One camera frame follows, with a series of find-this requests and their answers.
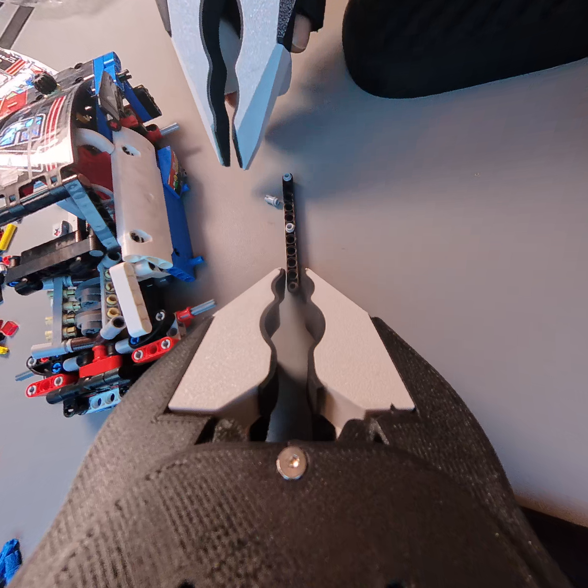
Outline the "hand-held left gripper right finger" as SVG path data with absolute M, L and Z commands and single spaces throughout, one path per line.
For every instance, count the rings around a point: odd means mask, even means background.
M 411 415 L 415 402 L 369 313 L 311 269 L 301 287 L 312 440 L 336 440 L 352 421 Z

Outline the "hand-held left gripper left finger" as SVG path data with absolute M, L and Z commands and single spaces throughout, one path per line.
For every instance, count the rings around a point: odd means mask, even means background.
M 286 273 L 273 269 L 212 316 L 168 408 L 267 430 L 277 401 L 279 306 Z

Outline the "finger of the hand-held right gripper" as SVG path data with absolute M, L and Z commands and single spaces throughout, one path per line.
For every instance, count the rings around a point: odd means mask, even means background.
M 268 40 L 260 48 L 245 38 L 236 59 L 238 103 L 232 121 L 233 144 L 242 169 L 249 169 L 270 114 L 283 88 L 289 87 L 292 59 L 285 47 Z
M 171 38 L 205 130 L 221 165 L 229 166 L 226 65 L 219 40 L 224 1 L 168 1 Z

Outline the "black lego beam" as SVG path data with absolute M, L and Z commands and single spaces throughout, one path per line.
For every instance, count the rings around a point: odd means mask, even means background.
M 295 183 L 283 183 L 283 211 L 284 222 L 293 222 L 296 225 L 295 210 Z M 288 292 L 296 295 L 300 286 L 300 272 L 298 260 L 298 237 L 296 228 L 291 234 L 285 232 L 285 252 L 286 252 L 286 287 Z

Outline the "partly built lego car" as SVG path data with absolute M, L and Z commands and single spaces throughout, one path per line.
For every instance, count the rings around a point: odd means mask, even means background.
M 175 152 L 175 127 L 143 85 L 132 86 L 110 52 L 56 74 L 67 96 L 72 161 L 45 171 L 43 190 L 26 179 L 1 189 L 1 228 L 17 231 L 8 287 L 48 292 L 46 341 L 31 348 L 27 398 L 72 417 L 115 407 L 155 361 L 176 347 L 214 301 L 172 312 L 164 287 L 195 281 L 185 213 L 189 190 Z

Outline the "pile of colourful lego pieces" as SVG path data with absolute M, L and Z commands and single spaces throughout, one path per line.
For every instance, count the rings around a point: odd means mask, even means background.
M 9 249 L 17 231 L 17 225 L 10 223 L 1 229 L 1 305 L 4 303 L 4 290 L 8 287 L 8 270 L 18 265 L 19 258 L 9 254 Z M 9 339 L 18 332 L 18 323 L 1 318 L 1 357 L 10 353 Z

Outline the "person's right hand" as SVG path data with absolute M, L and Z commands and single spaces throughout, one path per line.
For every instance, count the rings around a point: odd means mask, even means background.
M 297 13 L 292 33 L 292 44 L 290 52 L 293 54 L 300 54 L 307 48 L 312 33 L 311 20 L 301 14 Z

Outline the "shiny sticker sheet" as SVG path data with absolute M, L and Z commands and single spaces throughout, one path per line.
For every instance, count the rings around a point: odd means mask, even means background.
M 26 179 L 21 196 L 43 190 L 45 178 L 72 161 L 67 96 L 57 72 L 26 55 L 1 49 L 1 189 Z

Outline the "pile of blue black pins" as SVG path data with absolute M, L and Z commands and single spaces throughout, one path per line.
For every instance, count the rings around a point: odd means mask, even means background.
M 18 539 L 7 541 L 1 550 L 1 587 L 6 587 L 22 565 Z

